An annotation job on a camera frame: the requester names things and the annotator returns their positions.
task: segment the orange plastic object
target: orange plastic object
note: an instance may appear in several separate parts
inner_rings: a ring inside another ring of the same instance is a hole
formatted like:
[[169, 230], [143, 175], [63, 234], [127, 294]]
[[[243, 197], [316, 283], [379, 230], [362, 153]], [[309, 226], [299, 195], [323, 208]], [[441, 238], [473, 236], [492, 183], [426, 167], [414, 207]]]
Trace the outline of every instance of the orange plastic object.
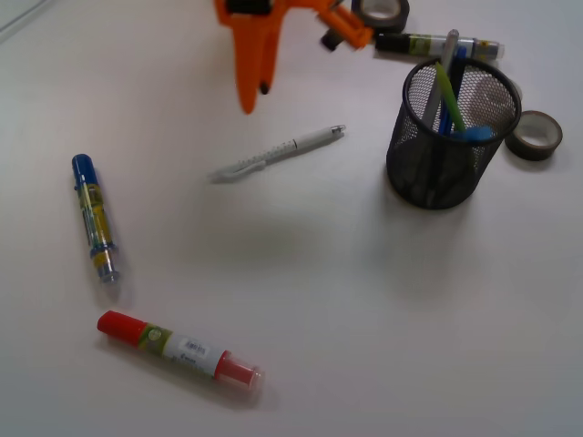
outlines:
[[315, 10], [320, 20], [354, 48], [366, 46], [373, 36], [371, 28], [336, 0], [275, 0], [268, 15], [231, 14], [224, 0], [215, 0], [215, 7], [220, 23], [233, 31], [237, 88], [247, 114], [255, 108], [258, 90], [266, 94], [271, 88], [281, 22], [291, 7]]

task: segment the pen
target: pen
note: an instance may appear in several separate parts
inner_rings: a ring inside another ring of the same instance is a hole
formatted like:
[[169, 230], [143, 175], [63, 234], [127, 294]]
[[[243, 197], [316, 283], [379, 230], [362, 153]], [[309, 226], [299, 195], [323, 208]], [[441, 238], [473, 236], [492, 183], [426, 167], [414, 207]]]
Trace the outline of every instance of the pen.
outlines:
[[[447, 34], [447, 39], [445, 40], [444, 53], [441, 55], [441, 64], [442, 66], [444, 66], [446, 73], [449, 73], [449, 67], [452, 65], [452, 60], [454, 59], [455, 48], [457, 47], [458, 38], [459, 32], [457, 32], [457, 30], [455, 29], [451, 30], [449, 34]], [[440, 100], [441, 92], [439, 90], [439, 86], [437, 85], [437, 80], [435, 78], [422, 117], [424, 125], [426, 125], [430, 129], [433, 128]]]
[[91, 158], [87, 155], [75, 155], [73, 157], [73, 174], [76, 183], [75, 190], [79, 197], [79, 206], [85, 223], [87, 243], [91, 248], [89, 257], [97, 270], [100, 282], [114, 284], [119, 278], [115, 264], [117, 248], [111, 238], [106, 211], [103, 207], [101, 188], [97, 182]]
[[[375, 46], [381, 52], [405, 53], [411, 56], [441, 56], [446, 36], [419, 34], [382, 33], [375, 38]], [[459, 37], [457, 42], [465, 47], [467, 57], [481, 61], [493, 61], [504, 55], [504, 45], [495, 41]]]
[[230, 351], [119, 312], [106, 312], [99, 318], [97, 329], [141, 351], [176, 362], [200, 376], [225, 381], [246, 391], [260, 388], [264, 378], [257, 366], [233, 357]]
[[452, 84], [449, 81], [449, 77], [447, 77], [445, 69], [439, 62], [435, 63], [435, 74], [437, 83], [439, 84], [441, 92], [444, 95], [444, 101], [445, 105], [447, 106], [449, 116], [454, 121], [457, 130], [460, 132], [465, 132], [465, 123], [462, 119], [462, 113], [459, 111], [457, 100], [455, 100], [454, 89], [452, 88]]
[[[455, 54], [455, 59], [457, 61], [461, 61], [462, 59], [465, 59], [466, 53], [467, 53], [467, 50], [465, 49], [464, 46], [458, 47], [457, 53]], [[457, 98], [457, 95], [459, 94], [459, 89], [462, 85], [462, 79], [464, 76], [464, 70], [463, 69], [461, 71], [459, 71], [459, 70], [460, 70], [460, 68], [457, 68], [456, 71], [452, 71], [450, 74], [450, 81], [452, 83], [452, 87], [454, 88], [455, 98]], [[439, 124], [439, 134], [445, 135], [446, 137], [449, 137], [451, 130], [452, 130], [452, 118], [449, 116], [449, 112], [447, 112], [447, 106], [445, 105], [444, 100], [442, 100], [441, 108], [442, 109], [441, 109], [441, 122]]]
[[211, 173], [209, 179], [211, 182], [221, 182], [223, 180], [240, 178], [255, 170], [263, 170], [272, 162], [289, 157], [299, 150], [307, 151], [311, 148], [323, 146], [328, 142], [334, 141], [343, 135], [345, 129], [345, 125], [332, 126], [302, 137], [297, 137], [265, 153], [239, 161], [232, 166], [221, 168]]

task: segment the red tip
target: red tip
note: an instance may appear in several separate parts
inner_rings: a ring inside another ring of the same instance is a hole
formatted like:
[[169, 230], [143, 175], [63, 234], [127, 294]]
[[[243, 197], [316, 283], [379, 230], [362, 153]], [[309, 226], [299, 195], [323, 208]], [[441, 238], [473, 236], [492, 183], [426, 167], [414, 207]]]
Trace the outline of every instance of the red tip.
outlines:
[[251, 386], [253, 376], [255, 376], [255, 370], [243, 362], [232, 359], [229, 351], [223, 352], [215, 370], [216, 380], [229, 378], [241, 382], [248, 388]]
[[146, 325], [145, 321], [133, 319], [115, 311], [108, 311], [99, 318], [97, 329], [115, 339], [137, 347], [139, 334], [141, 334]]

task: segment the pen cap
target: pen cap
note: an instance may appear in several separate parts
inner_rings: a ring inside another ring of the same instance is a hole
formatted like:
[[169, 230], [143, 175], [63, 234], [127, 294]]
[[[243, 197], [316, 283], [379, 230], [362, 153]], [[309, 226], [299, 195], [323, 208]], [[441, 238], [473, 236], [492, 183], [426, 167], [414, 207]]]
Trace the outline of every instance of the pen cap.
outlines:
[[81, 179], [84, 179], [88, 184], [97, 184], [97, 175], [90, 157], [85, 154], [75, 155], [72, 164], [76, 188], [81, 186]]
[[134, 347], [138, 346], [139, 334], [148, 325], [145, 321], [108, 311], [97, 321], [97, 329]]
[[248, 391], [256, 391], [263, 383], [264, 373], [259, 367], [251, 366], [225, 351], [217, 364], [214, 378]]

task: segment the red marker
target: red marker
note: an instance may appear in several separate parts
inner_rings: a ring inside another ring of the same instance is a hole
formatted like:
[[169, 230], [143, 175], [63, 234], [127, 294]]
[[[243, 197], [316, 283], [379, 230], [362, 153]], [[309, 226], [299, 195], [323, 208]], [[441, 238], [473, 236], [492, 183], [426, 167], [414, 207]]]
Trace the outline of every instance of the red marker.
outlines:
[[264, 378], [259, 367], [234, 358], [230, 351], [118, 312], [108, 311], [101, 316], [97, 329], [138, 349], [248, 391], [259, 388]]

